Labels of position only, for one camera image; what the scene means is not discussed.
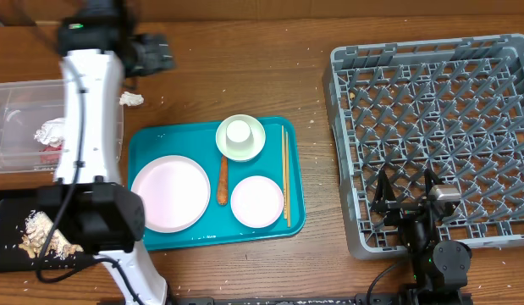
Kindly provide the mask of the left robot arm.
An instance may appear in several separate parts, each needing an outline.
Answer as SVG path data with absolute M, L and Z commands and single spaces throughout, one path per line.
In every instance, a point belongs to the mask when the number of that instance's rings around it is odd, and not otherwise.
M 124 80 L 171 69 L 162 35 L 135 33 L 123 1 L 88 1 L 63 19 L 64 142 L 51 186 L 37 192 L 52 230 L 80 246 L 113 277 L 128 304 L 170 304 L 142 238 L 141 198 L 122 185 L 117 160 L 119 91 Z

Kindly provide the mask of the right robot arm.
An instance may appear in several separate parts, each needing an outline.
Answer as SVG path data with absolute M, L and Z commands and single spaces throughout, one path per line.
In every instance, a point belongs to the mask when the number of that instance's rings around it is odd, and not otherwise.
M 472 303 L 471 296 L 461 294 L 461 288 L 467 286 L 472 250 L 461 241 L 442 240 L 436 227 L 456 210 L 461 193 L 456 186 L 443 183 L 430 169 L 424 170 L 424 182 L 426 195 L 418 203 L 406 203 L 397 199 L 385 172 L 379 172 L 372 211 L 383 216 L 386 226 L 398 229 L 407 257 L 372 281 L 366 294 L 367 304 Z M 411 265 L 415 281 L 402 285 L 394 295 L 375 297 L 375 285 L 403 263 Z

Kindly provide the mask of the small white tissue piece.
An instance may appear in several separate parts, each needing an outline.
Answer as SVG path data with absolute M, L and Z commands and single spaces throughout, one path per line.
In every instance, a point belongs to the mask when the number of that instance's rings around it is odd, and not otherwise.
M 127 107 L 137 107 L 142 105 L 145 101 L 141 94 L 134 94 L 128 91 L 124 91 L 119 98 L 119 104 Z

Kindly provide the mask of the large white plate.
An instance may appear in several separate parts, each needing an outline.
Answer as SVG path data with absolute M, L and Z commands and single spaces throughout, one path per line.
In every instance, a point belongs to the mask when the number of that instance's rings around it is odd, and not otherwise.
M 143 201 L 146 228 L 158 233 L 191 227 L 205 213 L 211 198 L 205 170 L 179 155 L 157 158 L 144 166 L 131 190 Z

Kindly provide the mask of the rice and peanut scraps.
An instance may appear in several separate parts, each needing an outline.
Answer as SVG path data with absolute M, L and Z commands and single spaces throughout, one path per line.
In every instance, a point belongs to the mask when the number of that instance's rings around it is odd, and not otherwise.
M 33 211 L 25 219 L 25 230 L 22 242 L 18 247 L 24 250 L 30 259 L 36 258 L 42 252 L 52 225 L 53 222 L 44 212 Z M 52 254 L 55 258 L 65 260 L 77 252 L 83 252 L 83 248 L 80 245 L 71 244 L 59 230 L 55 230 L 45 255 Z

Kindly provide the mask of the red foil snack wrapper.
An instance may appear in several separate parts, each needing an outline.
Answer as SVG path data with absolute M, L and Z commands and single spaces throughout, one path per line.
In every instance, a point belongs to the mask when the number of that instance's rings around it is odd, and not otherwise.
M 61 158 L 62 146 L 47 146 L 41 150 L 40 161 L 42 164 L 57 164 Z

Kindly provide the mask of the small white cup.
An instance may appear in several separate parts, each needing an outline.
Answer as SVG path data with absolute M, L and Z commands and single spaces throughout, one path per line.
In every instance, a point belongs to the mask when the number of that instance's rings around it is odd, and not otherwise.
M 235 119 L 226 128 L 226 138 L 233 145 L 246 144 L 251 139 L 251 127 L 243 119 Z

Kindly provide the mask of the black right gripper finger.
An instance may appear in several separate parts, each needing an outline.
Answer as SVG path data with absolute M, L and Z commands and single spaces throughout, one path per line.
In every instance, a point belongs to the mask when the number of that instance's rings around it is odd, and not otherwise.
M 396 197 L 392 189 L 389 178 L 385 173 L 384 169 L 381 169 L 378 173 L 378 183 L 375 191 L 375 196 L 373 198 L 373 203 L 378 204 L 386 201 L 395 201 Z
M 426 197 L 430 201 L 438 201 L 444 190 L 441 179 L 431 170 L 424 170 L 424 182 L 425 182 L 425 193 Z

